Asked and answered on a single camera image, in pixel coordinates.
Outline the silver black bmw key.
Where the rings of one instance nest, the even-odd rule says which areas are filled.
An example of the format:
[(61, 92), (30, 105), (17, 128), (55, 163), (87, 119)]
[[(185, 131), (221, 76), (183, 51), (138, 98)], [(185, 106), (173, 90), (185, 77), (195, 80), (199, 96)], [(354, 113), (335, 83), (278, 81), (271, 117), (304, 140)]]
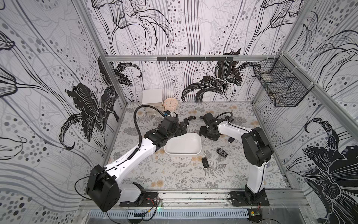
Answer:
[(217, 154), (219, 154), (220, 156), (226, 158), (228, 156), (227, 152), (224, 151), (222, 148), (218, 148), (217, 150)]

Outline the white storage tray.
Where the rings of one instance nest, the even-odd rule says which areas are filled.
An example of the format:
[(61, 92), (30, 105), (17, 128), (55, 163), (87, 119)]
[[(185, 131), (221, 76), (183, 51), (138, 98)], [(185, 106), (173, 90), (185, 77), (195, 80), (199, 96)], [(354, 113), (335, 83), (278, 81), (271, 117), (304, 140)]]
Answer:
[(197, 133), (186, 133), (173, 137), (164, 146), (164, 151), (170, 156), (197, 156), (201, 150), (201, 137)]

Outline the black car key front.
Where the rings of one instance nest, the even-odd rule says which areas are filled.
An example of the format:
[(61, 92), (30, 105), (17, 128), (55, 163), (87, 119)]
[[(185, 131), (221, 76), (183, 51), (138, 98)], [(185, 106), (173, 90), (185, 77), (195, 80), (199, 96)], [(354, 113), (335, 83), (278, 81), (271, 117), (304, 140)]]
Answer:
[(203, 158), (201, 159), (201, 161), (202, 161), (202, 165), (203, 165), (203, 167), (204, 167), (205, 169), (209, 168), (209, 163), (208, 163), (208, 160), (207, 160), (206, 157), (203, 157)]

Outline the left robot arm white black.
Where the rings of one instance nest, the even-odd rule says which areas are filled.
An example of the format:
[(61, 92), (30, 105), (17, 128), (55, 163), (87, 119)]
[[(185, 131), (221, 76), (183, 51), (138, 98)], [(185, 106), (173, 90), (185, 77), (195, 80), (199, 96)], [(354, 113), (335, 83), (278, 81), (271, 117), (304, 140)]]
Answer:
[(122, 157), (104, 167), (95, 166), (90, 172), (86, 194), (102, 212), (109, 211), (117, 203), (129, 207), (142, 205), (146, 200), (144, 188), (136, 182), (123, 184), (122, 181), (171, 138), (186, 134), (187, 125), (187, 121), (180, 122), (176, 117), (166, 116), (157, 128), (147, 131), (144, 136), (140, 134), (139, 144)]

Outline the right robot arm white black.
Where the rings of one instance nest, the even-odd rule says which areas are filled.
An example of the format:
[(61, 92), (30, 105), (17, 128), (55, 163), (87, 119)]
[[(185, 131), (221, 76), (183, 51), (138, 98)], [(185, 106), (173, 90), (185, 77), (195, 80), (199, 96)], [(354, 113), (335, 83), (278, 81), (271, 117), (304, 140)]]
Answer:
[(250, 163), (249, 178), (245, 185), (245, 191), (251, 195), (263, 193), (265, 172), (274, 150), (269, 145), (269, 140), (260, 127), (254, 129), (233, 125), (232, 116), (219, 118), (207, 113), (200, 117), (205, 125), (200, 127), (199, 135), (213, 141), (217, 141), (221, 135), (230, 138), (241, 138), (246, 160)]

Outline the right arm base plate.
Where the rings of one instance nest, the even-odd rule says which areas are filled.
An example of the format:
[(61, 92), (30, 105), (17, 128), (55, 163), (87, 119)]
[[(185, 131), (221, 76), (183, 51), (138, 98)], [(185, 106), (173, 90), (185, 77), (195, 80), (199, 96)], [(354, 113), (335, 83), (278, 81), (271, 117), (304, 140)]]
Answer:
[(231, 191), (228, 194), (228, 199), (235, 207), (270, 206), (265, 189), (258, 193), (252, 193), (251, 191)]

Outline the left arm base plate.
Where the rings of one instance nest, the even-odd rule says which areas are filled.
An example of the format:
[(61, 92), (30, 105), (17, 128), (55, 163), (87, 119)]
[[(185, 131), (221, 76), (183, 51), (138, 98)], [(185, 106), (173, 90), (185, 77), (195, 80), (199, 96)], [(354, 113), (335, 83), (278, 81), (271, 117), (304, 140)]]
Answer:
[(120, 202), (119, 206), (124, 208), (154, 208), (157, 206), (158, 192), (141, 193), (139, 198), (134, 202)]

